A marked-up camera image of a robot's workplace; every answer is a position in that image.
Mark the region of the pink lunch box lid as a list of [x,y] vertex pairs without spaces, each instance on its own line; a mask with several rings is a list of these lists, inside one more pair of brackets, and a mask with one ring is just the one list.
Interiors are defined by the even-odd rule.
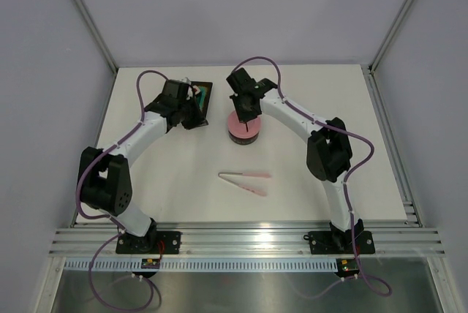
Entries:
[[246,123],[240,122],[237,113],[232,111],[227,117],[227,129],[237,136],[260,133],[261,119],[254,118]]

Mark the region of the round steel lunch box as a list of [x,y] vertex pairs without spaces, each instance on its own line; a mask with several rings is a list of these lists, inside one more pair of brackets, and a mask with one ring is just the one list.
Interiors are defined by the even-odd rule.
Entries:
[[253,142],[255,142],[258,139],[258,137],[260,135],[260,133],[258,132],[257,134],[254,134],[254,135],[253,134],[247,134],[247,135],[237,136],[231,131],[229,131],[228,134],[229,134],[230,139],[234,143],[236,143],[236,144],[238,144],[240,146],[246,146],[246,145],[252,144]]

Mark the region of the steel tongs with pink tips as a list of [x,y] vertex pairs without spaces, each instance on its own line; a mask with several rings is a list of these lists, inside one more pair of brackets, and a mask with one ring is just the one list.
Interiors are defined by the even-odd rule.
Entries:
[[218,172],[217,177],[233,186],[238,187],[244,191],[250,192],[254,195],[265,197],[267,192],[262,189],[255,188],[249,183],[245,183],[245,178],[256,178],[256,179],[269,179],[271,178],[270,173],[265,172]]

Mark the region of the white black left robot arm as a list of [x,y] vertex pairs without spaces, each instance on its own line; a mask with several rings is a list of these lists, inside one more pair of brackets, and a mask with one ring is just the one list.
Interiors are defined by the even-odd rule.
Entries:
[[158,139],[179,124],[186,130],[204,127],[213,83],[167,80],[156,98],[145,105],[140,88],[136,125],[105,148],[88,147],[80,157],[75,203],[85,219],[107,218],[127,234],[142,253],[152,252],[158,235],[153,220],[132,200],[131,166]]

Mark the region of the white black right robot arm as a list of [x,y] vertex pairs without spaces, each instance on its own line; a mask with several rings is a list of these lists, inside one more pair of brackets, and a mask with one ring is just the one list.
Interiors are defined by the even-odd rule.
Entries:
[[227,83],[233,90],[230,98],[241,123],[266,114],[306,143],[306,166],[322,182],[330,209],[331,230],[326,238],[336,250],[350,251],[357,244],[363,225],[347,193],[352,148],[344,122],[340,118],[323,121],[301,110],[283,95],[278,84],[267,78],[256,81],[244,68],[231,72]]

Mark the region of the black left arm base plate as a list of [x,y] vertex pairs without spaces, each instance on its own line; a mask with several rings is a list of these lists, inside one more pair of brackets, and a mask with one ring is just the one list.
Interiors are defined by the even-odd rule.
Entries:
[[156,231],[143,237],[123,234],[116,244],[117,254],[178,254],[181,233]]

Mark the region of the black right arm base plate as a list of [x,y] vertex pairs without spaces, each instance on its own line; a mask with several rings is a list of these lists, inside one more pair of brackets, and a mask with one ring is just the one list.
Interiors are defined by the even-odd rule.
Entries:
[[370,231],[332,233],[329,231],[311,231],[303,237],[309,242],[311,254],[354,254],[352,241],[358,254],[375,254],[374,239]]

